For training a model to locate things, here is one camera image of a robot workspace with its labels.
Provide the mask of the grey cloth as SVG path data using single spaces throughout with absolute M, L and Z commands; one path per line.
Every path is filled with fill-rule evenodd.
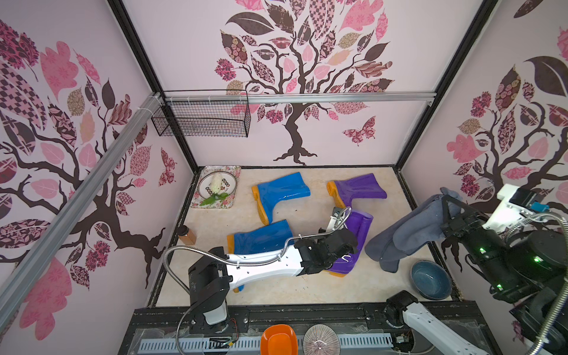
M 442 198 L 450 196 L 458 201 L 463 201 L 463 198 L 458 192 L 445 187 L 440 191 L 367 242 L 365 254 L 379 263 L 383 271 L 398 272 L 400 260 L 445 236 L 442 231 Z

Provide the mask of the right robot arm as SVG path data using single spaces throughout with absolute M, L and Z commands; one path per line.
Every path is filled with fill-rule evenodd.
M 567 219 L 534 190 L 511 184 L 490 214 L 443 188 L 372 238 L 369 257 L 390 273 L 402 259 L 440 242 L 469 266 L 510 311 L 533 353 L 567 353 Z

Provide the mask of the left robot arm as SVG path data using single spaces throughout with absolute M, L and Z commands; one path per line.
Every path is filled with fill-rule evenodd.
M 207 325 L 228 319 L 226 297 L 247 283 L 274 277 L 297 277 L 328 270 L 347 254 L 357 251 L 356 235 L 339 229 L 295 240 L 285 252 L 225 254 L 222 247 L 209 251 L 188 269 L 190 319 Z

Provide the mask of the blue boot near left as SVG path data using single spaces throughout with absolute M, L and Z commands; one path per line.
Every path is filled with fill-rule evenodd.
M 251 232 L 227 236 L 229 254 L 258 254 L 281 250 L 293 234 L 287 220 L 281 220 Z

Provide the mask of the blue ceramic bowl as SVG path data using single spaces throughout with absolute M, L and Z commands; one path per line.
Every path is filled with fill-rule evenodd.
M 448 273 L 430 260 L 419 260 L 412 265 L 411 283 L 428 300 L 445 300 L 453 290 Z

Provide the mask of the blue boot far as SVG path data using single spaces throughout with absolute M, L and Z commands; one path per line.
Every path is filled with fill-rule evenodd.
M 274 220 L 274 208 L 279 202 L 311 195 L 309 187 L 305 184 L 299 172 L 254 185 L 251 188 L 260 221 L 268 226 Z

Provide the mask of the orange plastic bowl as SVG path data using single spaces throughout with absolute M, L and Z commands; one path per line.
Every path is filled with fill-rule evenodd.
M 297 335 L 289 325 L 279 324 L 267 328 L 260 341 L 261 355 L 298 355 Z

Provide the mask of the patterned plate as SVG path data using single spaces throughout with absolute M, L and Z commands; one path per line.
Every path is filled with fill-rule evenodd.
M 210 172 L 200 179 L 197 192 L 203 199 L 211 196 L 229 197 L 235 192 L 237 185 L 237 176 L 230 172 Z

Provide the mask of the floral tray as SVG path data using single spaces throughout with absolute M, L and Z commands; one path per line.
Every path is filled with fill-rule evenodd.
M 241 176 L 241 167 L 206 166 L 199 175 L 190 206 L 193 209 L 230 209 Z

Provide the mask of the right flexible metal conduit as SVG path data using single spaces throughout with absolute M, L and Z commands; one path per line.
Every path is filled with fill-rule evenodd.
M 519 284 L 510 313 L 527 347 L 567 353 L 567 220 L 545 212 L 525 217 L 506 233 L 508 268 Z

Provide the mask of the flexible metal conduit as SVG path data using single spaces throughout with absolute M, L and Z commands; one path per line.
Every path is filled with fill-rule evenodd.
M 166 273 L 186 292 L 195 291 L 195 287 L 185 284 L 176 273 L 173 272 L 169 256 L 175 251 L 190 251 L 199 254 L 201 258 L 192 266 L 196 272 L 200 267 L 215 266 L 219 269 L 217 276 L 228 284 L 228 289 L 236 289 L 250 282 L 269 279 L 272 277 L 297 277 L 301 276 L 302 269 L 299 251 L 294 248 L 294 243 L 311 237 L 319 237 L 331 232 L 321 232 L 315 235 L 297 235 L 289 238 L 281 250 L 269 251 L 258 254 L 226 254 L 220 251 L 203 251 L 193 246 L 173 246 L 164 252 L 162 265 Z
M 510 313 L 527 347 L 567 353 L 567 220 L 545 212 L 525 217 L 506 233 L 508 268 L 519 284 Z

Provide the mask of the brown bottle black cap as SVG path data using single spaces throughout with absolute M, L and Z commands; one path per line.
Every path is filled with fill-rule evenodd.
M 194 246 L 197 241 L 195 233 L 188 226 L 179 226 L 176 229 L 176 235 L 180 242 L 186 246 Z

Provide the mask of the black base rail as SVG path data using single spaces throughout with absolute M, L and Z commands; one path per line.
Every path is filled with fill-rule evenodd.
M 439 320 L 475 320 L 484 324 L 479 307 L 473 301 L 441 301 L 424 303 L 424 306 Z M 385 303 L 339 303 L 339 304 L 297 304 L 273 306 L 229 306 L 227 321 L 210 326 L 203 316 L 189 315 L 183 324 L 191 332 L 220 331 L 225 325 L 230 330 L 248 331 L 262 325 L 312 324 L 312 323 L 362 323 L 369 329 L 391 329 Z M 127 331 L 138 328 L 174 328 L 186 311 L 185 307 L 159 307 L 137 309 L 130 320 Z

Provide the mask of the aluminium rail back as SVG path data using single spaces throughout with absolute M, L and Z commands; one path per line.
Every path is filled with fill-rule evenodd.
M 193 104 L 304 104 L 304 103 L 351 103 L 351 102 L 395 102 L 395 101 L 433 101 L 434 92 L 383 92 L 383 93 L 309 93 L 309 94 L 269 94 L 269 95 L 180 95 L 167 96 L 168 103 Z

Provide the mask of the aluminium rail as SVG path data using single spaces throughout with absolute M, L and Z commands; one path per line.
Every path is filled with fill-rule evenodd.
M 44 235 L 35 242 L 26 257 L 1 287 L 1 329 L 5 329 L 13 315 L 19 310 L 31 288 L 41 277 L 50 261 L 55 257 L 63 242 L 71 234 L 104 182 L 111 176 L 120 158 L 127 152 L 143 126 L 161 106 L 163 99 L 158 93 L 148 96 L 134 112 L 126 127 L 93 171 L 85 178 L 71 201 L 56 215 Z
M 269 95 L 180 95 L 167 96 L 168 103 L 193 104 L 304 104 L 304 103 L 351 103 L 351 102 L 395 102 L 395 101 L 433 101 L 434 92 L 383 92 L 383 93 L 309 93 L 309 94 L 269 94 Z

